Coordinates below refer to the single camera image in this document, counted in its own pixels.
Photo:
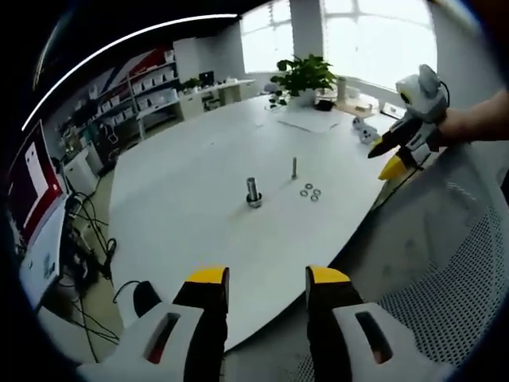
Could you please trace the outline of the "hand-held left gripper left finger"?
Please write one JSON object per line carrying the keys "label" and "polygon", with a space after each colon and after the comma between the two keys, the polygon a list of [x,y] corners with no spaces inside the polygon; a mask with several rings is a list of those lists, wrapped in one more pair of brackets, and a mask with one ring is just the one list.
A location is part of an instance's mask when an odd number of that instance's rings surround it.
{"label": "hand-held left gripper left finger", "polygon": [[159,302],[125,329],[115,351],[82,364],[82,381],[219,381],[227,340],[228,267],[186,278],[171,303]]}

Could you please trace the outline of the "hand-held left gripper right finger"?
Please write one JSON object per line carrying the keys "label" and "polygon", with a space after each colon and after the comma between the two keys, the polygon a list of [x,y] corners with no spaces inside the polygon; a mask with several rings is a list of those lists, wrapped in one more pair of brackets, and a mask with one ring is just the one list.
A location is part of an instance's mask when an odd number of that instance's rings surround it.
{"label": "hand-held left gripper right finger", "polygon": [[305,269],[307,338],[317,381],[446,381],[454,367],[418,350],[414,333],[365,302],[330,267]]}

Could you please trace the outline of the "person's right hand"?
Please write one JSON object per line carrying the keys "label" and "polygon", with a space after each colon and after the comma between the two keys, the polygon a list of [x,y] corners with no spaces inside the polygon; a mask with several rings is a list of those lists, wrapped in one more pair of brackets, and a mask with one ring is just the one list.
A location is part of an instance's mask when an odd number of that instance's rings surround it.
{"label": "person's right hand", "polygon": [[472,132],[468,124],[468,112],[448,108],[444,118],[437,125],[441,133],[440,146],[454,146],[472,141]]}

